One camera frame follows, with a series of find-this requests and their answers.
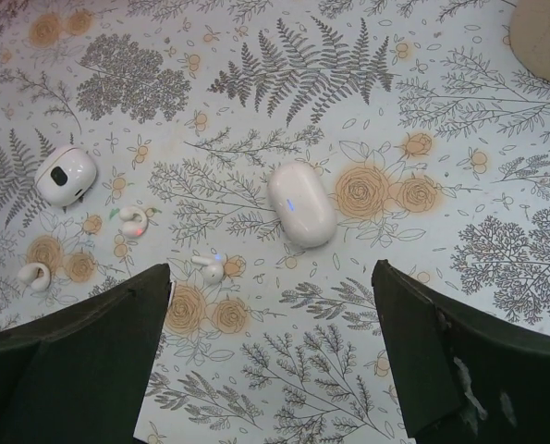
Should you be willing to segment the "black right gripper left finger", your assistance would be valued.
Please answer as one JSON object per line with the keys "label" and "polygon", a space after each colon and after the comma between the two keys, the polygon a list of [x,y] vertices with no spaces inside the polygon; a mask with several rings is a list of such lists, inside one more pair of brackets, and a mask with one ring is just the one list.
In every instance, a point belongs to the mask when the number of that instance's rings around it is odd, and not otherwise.
{"label": "black right gripper left finger", "polygon": [[133,443],[171,293],[157,264],[0,331],[0,443]]}

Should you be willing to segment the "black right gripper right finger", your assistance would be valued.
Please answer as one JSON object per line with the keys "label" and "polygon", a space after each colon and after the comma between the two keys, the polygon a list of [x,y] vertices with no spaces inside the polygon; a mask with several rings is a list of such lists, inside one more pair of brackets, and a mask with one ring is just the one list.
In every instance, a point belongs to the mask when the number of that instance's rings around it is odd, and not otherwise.
{"label": "black right gripper right finger", "polygon": [[550,336],[432,290],[372,275],[402,418],[418,443],[550,443]]}

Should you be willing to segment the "white stem earbud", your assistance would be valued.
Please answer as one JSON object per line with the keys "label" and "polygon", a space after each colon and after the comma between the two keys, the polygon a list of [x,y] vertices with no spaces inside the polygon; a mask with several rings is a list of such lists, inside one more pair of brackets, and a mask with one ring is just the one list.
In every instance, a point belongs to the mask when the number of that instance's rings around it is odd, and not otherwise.
{"label": "white stem earbud", "polygon": [[191,262],[202,268],[202,277],[207,285],[217,285],[223,280],[225,263],[219,255],[193,256]]}

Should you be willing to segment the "white oval earbud charging case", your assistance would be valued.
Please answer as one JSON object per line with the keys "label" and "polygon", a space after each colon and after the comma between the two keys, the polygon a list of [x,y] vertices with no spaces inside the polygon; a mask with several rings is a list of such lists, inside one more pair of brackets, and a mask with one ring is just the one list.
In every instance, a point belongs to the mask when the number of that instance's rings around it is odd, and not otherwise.
{"label": "white oval earbud charging case", "polygon": [[269,178],[267,193],[291,242],[317,248],[334,238],[336,211],[309,164],[293,162],[277,168]]}

